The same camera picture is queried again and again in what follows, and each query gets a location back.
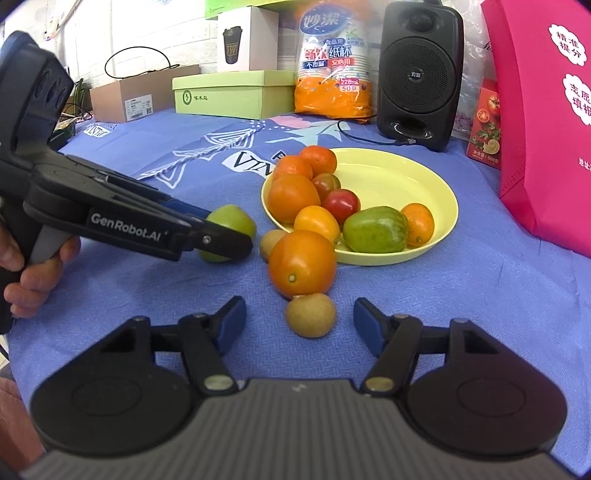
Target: green shoebox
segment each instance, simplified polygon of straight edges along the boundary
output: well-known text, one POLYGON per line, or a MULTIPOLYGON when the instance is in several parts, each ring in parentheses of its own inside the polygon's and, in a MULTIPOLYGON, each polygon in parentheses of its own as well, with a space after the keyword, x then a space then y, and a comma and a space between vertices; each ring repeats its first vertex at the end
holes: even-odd
POLYGON ((295 110, 296 73, 223 72, 173 79, 177 113, 260 120, 295 110))
POLYGON ((308 0, 205 0, 205 18, 212 20, 222 12, 242 7, 262 7, 280 12, 308 0))

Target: human hand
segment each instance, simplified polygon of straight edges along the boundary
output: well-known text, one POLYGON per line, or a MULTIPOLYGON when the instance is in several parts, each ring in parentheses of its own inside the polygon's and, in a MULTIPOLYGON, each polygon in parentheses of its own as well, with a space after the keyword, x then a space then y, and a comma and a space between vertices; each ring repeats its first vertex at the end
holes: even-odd
MULTIPOLYGON (((72 237, 47 262, 23 271, 20 283, 7 285, 4 299, 11 304, 12 314, 19 318, 33 317, 60 281, 64 264, 73 261, 79 252, 80 238, 72 237)), ((17 243, 0 222, 0 268, 18 272, 24 266, 17 243)))

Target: green tomato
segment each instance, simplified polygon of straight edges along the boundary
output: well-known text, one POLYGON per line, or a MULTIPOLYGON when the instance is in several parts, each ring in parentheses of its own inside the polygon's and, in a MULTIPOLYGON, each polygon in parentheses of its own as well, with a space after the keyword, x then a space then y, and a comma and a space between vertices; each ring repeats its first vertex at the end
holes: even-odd
MULTIPOLYGON (((214 210, 207 216, 207 220, 217 225, 222 225, 240 233, 247 234, 253 241, 256 237, 256 223, 248 214, 237 205, 224 205, 214 210)), ((227 262, 229 258, 210 252, 199 250, 199 255, 206 262, 227 262)))

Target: yellow tomato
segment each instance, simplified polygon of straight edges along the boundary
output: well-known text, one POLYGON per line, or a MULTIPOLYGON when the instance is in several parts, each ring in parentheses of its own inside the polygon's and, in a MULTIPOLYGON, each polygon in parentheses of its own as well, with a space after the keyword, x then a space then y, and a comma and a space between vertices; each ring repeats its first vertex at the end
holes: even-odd
POLYGON ((319 233, 331 244, 340 237, 339 223, 327 209, 317 205, 302 208, 295 217, 294 230, 310 230, 319 233))

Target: plate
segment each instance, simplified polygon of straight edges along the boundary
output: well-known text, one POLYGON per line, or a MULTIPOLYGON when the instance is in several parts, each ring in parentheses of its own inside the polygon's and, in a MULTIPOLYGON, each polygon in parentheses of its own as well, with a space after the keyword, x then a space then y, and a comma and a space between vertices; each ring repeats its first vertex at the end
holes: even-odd
MULTIPOLYGON (((456 226, 458 207, 456 196, 447 183, 435 172, 409 158, 393 153, 367 148, 332 148, 338 167, 335 175, 341 187, 357 194, 363 210, 387 205, 401 210, 409 203, 422 203, 431 210, 435 220, 435 232, 422 247, 406 249, 393 254, 361 254, 352 252, 346 245, 337 247, 337 261, 349 265, 392 265, 405 262, 431 250, 456 226)), ((291 232, 290 225, 277 222, 267 209, 267 193, 271 188, 271 176, 261 190, 265 212, 281 229, 291 232)))

